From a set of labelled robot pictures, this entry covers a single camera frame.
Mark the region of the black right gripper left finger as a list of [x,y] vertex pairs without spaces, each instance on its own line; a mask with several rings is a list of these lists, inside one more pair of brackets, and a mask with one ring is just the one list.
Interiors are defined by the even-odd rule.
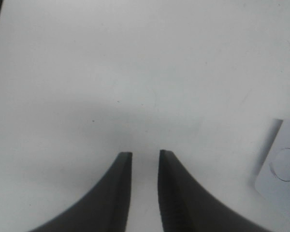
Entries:
[[120,152],[101,180],[76,204],[36,232],[124,232],[131,201],[132,153]]

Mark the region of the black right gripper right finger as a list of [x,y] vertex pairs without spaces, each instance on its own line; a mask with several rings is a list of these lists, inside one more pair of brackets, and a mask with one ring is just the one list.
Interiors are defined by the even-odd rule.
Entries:
[[172,151],[161,150],[158,198],[165,232],[265,232],[217,200],[186,170]]

